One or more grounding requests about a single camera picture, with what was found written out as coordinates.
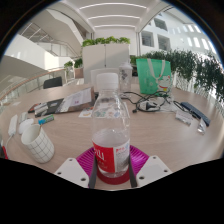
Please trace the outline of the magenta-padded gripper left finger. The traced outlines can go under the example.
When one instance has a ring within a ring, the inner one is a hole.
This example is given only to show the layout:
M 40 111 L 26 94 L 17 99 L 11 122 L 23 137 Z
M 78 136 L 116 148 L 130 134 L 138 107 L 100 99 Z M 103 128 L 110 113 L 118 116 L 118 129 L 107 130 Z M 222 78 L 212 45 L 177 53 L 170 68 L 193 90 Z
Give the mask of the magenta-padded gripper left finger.
M 55 175 L 84 188 L 95 188 L 97 163 L 93 148 L 89 148 L 77 158 L 68 158 L 56 170 Z

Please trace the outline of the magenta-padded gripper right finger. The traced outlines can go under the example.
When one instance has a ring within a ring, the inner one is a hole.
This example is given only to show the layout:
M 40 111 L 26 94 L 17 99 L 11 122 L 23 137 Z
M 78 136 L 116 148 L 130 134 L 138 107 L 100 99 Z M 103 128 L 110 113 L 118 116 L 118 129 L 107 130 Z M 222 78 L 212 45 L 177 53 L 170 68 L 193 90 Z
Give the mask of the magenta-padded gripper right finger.
M 157 155 L 148 156 L 134 146 L 130 146 L 129 162 L 129 177 L 132 188 L 146 186 L 172 173 Z

